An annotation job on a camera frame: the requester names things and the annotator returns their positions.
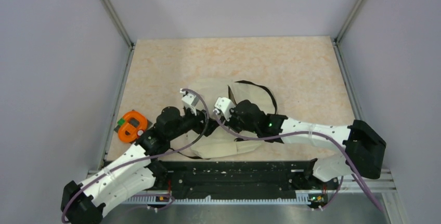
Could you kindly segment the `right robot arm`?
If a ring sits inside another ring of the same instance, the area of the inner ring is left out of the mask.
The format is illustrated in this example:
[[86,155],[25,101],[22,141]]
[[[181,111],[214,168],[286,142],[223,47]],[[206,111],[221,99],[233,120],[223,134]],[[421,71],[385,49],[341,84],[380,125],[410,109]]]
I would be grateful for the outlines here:
[[365,121],[354,120],[347,126],[313,124],[265,113],[249,100],[234,104],[228,98],[218,98],[213,112],[225,131],[243,140],[306,144],[334,151],[332,156],[312,160],[312,168],[305,174],[312,189],[350,174],[380,178],[386,142]]

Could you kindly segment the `beige canvas backpack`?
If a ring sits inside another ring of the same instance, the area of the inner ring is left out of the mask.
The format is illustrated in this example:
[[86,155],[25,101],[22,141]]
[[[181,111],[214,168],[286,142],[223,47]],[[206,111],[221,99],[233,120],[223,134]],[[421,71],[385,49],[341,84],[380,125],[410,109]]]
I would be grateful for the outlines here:
[[[198,102],[196,108],[208,108],[209,126],[204,136],[189,149],[193,159],[218,159],[249,153],[263,145],[257,140],[264,130],[264,122],[269,114],[278,112],[277,99],[271,89],[257,83],[224,78],[202,78],[189,85],[204,102]],[[220,116],[220,121],[241,138],[233,136],[222,129],[215,119],[215,105],[218,98],[227,98],[233,103],[229,110],[230,118]]]

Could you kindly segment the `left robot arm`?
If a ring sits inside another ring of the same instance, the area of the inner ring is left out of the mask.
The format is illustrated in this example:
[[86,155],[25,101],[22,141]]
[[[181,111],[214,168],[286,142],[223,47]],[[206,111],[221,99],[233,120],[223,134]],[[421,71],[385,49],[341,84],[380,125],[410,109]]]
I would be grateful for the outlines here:
[[116,206],[145,189],[166,185],[167,169],[158,158],[171,154],[171,141],[195,131],[197,140],[207,135],[208,108],[166,107],[156,123],[141,135],[116,160],[91,177],[65,185],[61,201],[62,223],[101,223]]

